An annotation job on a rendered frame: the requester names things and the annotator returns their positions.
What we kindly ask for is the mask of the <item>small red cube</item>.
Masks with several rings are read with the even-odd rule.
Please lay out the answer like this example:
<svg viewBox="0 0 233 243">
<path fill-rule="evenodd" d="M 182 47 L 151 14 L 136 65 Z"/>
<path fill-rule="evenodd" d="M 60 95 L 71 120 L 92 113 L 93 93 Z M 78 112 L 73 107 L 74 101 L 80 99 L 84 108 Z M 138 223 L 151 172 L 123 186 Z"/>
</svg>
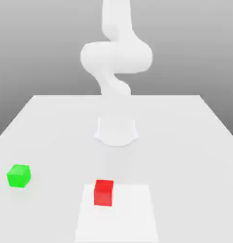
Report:
<svg viewBox="0 0 233 243">
<path fill-rule="evenodd" d="M 113 185 L 113 180 L 96 180 L 94 187 L 94 205 L 112 206 Z"/>
</svg>

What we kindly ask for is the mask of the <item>small green cube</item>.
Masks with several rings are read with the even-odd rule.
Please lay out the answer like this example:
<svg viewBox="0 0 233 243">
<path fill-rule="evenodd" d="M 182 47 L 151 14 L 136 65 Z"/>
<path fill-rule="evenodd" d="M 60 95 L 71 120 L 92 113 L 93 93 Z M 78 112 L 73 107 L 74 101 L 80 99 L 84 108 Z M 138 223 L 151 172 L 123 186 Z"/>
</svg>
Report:
<svg viewBox="0 0 233 243">
<path fill-rule="evenodd" d="M 14 164 L 7 173 L 7 179 L 11 187 L 24 188 L 31 179 L 29 165 Z"/>
</svg>

